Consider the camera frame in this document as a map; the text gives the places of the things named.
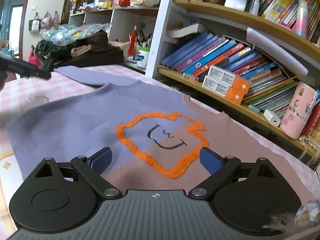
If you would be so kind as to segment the wooden white bookshelf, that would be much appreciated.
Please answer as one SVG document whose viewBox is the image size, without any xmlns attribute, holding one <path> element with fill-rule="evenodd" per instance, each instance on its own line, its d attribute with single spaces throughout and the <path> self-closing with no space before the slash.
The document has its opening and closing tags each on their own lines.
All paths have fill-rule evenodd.
<svg viewBox="0 0 320 240">
<path fill-rule="evenodd" d="M 301 37 L 291 29 L 287 12 L 281 20 L 269 21 L 273 3 L 265 0 L 267 8 L 253 15 L 204 0 L 155 0 L 156 5 L 133 5 L 127 9 L 115 7 L 111 17 L 112 41 L 124 41 L 131 31 L 133 39 L 143 42 L 135 16 L 153 16 L 155 25 L 146 64 L 140 68 L 148 77 L 162 74 L 203 92 L 252 119 L 295 145 L 316 156 L 316 146 L 307 140 L 294 140 L 281 128 L 271 125 L 262 112 L 251 105 L 253 98 L 268 92 L 290 92 L 306 78 L 319 81 L 319 47 L 309 37 Z M 268 64 L 273 78 L 254 94 L 232 100 L 203 87 L 211 66 L 233 72 L 245 66 L 265 68 Z"/>
</svg>

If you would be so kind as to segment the purple and pink sweater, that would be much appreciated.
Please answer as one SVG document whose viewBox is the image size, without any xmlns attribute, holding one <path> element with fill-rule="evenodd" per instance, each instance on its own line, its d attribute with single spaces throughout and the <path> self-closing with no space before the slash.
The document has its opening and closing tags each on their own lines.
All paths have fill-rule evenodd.
<svg viewBox="0 0 320 240">
<path fill-rule="evenodd" d="M 265 157 L 302 202 L 312 197 L 284 157 L 225 113 L 215 114 L 180 92 L 128 77 L 77 67 L 57 72 L 95 89 L 34 107 L 8 125 L 24 177 L 45 157 L 67 162 L 108 147 L 112 159 L 100 162 L 103 176 L 121 191 L 190 191 L 208 177 L 200 163 L 200 150 L 208 147 L 244 162 Z"/>
</svg>

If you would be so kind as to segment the row of leaning books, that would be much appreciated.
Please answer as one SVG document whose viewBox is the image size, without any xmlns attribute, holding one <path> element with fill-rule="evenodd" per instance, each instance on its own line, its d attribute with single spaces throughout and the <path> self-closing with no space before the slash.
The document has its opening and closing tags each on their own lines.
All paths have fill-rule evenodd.
<svg viewBox="0 0 320 240">
<path fill-rule="evenodd" d="M 211 45 L 211 51 L 199 51 L 177 67 L 159 66 L 157 71 L 195 89 L 206 89 L 202 83 L 210 66 L 222 68 L 250 81 L 248 94 L 240 105 L 206 89 L 210 94 L 258 114 L 269 109 L 282 118 L 298 84 L 295 74 L 252 44 L 223 36 Z"/>
</svg>

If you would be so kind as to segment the white charger adapter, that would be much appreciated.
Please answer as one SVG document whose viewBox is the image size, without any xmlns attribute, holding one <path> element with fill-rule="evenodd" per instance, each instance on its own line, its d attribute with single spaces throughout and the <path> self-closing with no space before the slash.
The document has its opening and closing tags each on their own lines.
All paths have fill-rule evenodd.
<svg viewBox="0 0 320 240">
<path fill-rule="evenodd" d="M 266 109 L 263 113 L 263 116 L 270 125 L 275 127 L 280 125 L 281 120 L 273 111 Z"/>
</svg>

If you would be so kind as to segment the pink gradient bottle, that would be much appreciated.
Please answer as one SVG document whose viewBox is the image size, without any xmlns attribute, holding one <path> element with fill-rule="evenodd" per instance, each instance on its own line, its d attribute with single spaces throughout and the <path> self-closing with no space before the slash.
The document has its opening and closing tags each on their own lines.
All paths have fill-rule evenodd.
<svg viewBox="0 0 320 240">
<path fill-rule="evenodd" d="M 299 0 L 295 33 L 302 38 L 306 38 L 307 31 L 308 31 L 308 3 L 305 0 Z"/>
</svg>

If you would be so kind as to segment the orange white box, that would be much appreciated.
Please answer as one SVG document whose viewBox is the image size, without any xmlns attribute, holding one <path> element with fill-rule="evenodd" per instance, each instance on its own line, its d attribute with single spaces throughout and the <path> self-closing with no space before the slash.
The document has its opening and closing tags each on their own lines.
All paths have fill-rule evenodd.
<svg viewBox="0 0 320 240">
<path fill-rule="evenodd" d="M 248 94 L 248 91 L 251 86 L 251 82 L 247 81 L 243 77 L 233 74 L 227 70 L 216 66 L 210 66 L 210 69 L 207 74 L 209 77 L 233 87 L 239 91 L 242 91 L 245 95 Z"/>
<path fill-rule="evenodd" d="M 239 91 L 233 87 L 225 85 L 224 83 L 217 81 L 214 78 L 208 77 L 208 76 L 204 77 L 202 87 L 216 94 L 219 94 L 220 96 L 223 96 L 224 98 L 235 103 L 236 105 L 241 104 L 245 95 L 242 91 Z"/>
</svg>

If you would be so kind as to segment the pink checkered cartoon table mat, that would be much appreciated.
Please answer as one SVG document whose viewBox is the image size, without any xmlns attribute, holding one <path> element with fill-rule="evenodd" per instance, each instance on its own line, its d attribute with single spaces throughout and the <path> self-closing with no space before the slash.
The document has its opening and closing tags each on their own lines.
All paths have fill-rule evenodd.
<svg viewBox="0 0 320 240">
<path fill-rule="evenodd" d="M 85 69 L 113 74 L 117 77 L 127 77 L 131 80 L 139 80 L 153 86 L 175 91 L 170 86 L 120 65 L 88 67 Z M 7 239 L 16 231 L 16 226 L 14 226 L 9 215 L 8 207 L 9 200 L 23 181 L 9 142 L 6 123 L 11 121 L 12 117 L 16 117 L 16 115 L 29 110 L 31 107 L 41 105 L 41 103 L 63 99 L 68 96 L 81 95 L 93 90 L 93 87 L 80 84 L 57 72 L 53 72 L 49 81 L 36 78 L 21 78 L 5 84 L 4 89 L 1 91 L 1 239 Z M 313 186 L 315 186 L 315 181 L 318 178 L 313 168 L 307 167 L 289 152 L 259 135 L 253 129 L 240 124 L 231 117 L 230 119 L 241 127 L 242 134 L 246 131 L 245 133 L 254 138 L 260 145 L 269 148 L 274 154 L 284 157 L 306 188 L 310 191 L 314 189 Z"/>
</svg>

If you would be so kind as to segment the white green pen can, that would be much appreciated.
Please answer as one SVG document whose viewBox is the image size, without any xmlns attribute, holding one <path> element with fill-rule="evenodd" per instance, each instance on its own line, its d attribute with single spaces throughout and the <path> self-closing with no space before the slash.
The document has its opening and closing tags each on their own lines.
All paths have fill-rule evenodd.
<svg viewBox="0 0 320 240">
<path fill-rule="evenodd" d="M 137 67 L 146 70 L 150 47 L 140 47 L 137 55 Z"/>
</svg>

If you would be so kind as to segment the black box on table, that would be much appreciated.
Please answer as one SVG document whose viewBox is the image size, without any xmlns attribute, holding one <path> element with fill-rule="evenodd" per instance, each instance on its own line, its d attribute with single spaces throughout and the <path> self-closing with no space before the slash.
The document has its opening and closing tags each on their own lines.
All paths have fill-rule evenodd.
<svg viewBox="0 0 320 240">
<path fill-rule="evenodd" d="M 73 57 L 67 61 L 54 64 L 54 69 L 65 66 L 75 66 L 79 68 L 120 64 L 124 62 L 124 53 L 121 49 L 113 47 L 104 52 L 88 51 L 78 57 Z"/>
</svg>

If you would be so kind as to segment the beige watch band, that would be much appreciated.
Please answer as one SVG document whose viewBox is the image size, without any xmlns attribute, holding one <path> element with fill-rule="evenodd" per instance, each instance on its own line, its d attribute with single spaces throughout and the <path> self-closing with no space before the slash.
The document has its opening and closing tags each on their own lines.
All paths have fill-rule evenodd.
<svg viewBox="0 0 320 240">
<path fill-rule="evenodd" d="M 73 48 L 71 50 L 71 56 L 72 57 L 79 57 L 80 55 L 83 55 L 91 50 L 91 45 L 81 46 L 77 48 Z"/>
</svg>

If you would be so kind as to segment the lower orange white box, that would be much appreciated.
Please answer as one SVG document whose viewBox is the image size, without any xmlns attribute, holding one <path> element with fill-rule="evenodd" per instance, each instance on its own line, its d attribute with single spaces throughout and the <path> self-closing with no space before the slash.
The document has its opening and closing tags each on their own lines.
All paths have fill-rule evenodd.
<svg viewBox="0 0 320 240">
<path fill-rule="evenodd" d="M 224 83 L 217 81 L 214 78 L 208 77 L 208 76 L 204 77 L 202 87 L 216 94 L 219 94 L 220 96 L 223 96 L 224 98 L 235 103 L 236 105 L 241 104 L 245 95 L 242 91 L 239 91 L 233 87 L 225 85 Z"/>
</svg>

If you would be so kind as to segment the pink cartoon tumbler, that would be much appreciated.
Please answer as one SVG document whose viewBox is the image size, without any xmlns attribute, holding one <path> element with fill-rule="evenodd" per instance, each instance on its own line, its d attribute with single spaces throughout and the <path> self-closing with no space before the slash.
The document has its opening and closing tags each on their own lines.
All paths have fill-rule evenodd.
<svg viewBox="0 0 320 240">
<path fill-rule="evenodd" d="M 304 82 L 299 82 L 289 107 L 283 116 L 280 129 L 291 139 L 298 139 L 309 119 L 317 99 L 317 92 Z"/>
</svg>

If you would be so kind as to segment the upper orange white box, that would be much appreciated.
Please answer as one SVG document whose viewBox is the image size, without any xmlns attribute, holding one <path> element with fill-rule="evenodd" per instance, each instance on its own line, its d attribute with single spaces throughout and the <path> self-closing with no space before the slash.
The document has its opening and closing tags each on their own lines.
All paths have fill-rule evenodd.
<svg viewBox="0 0 320 240">
<path fill-rule="evenodd" d="M 210 66 L 210 69 L 207 74 L 209 77 L 233 87 L 239 91 L 242 91 L 245 95 L 248 94 L 248 91 L 251 86 L 251 82 L 247 81 L 243 77 L 233 74 L 227 70 L 216 66 Z"/>
</svg>

